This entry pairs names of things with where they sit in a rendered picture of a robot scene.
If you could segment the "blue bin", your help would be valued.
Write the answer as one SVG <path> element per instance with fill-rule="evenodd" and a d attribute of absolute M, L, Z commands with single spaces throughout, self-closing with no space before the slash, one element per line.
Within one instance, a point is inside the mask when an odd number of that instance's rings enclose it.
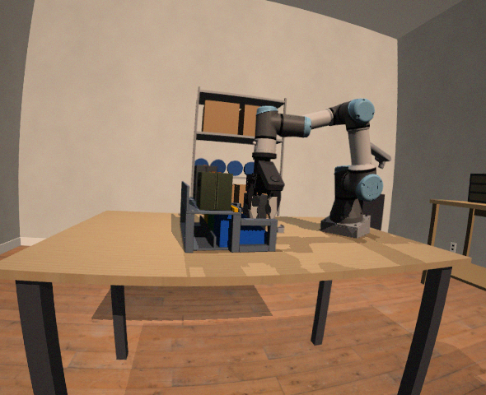
<path fill-rule="evenodd" d="M 214 215 L 214 230 L 219 247 L 230 247 L 231 215 Z M 261 226 L 241 225 L 240 244 L 266 244 L 267 231 Z"/>

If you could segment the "green open bin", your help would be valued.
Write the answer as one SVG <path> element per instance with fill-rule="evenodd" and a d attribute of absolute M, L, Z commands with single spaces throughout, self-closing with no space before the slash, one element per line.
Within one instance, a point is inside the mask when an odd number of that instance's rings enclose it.
<path fill-rule="evenodd" d="M 214 226 L 214 215 L 208 215 L 208 226 L 213 232 L 213 226 Z"/>

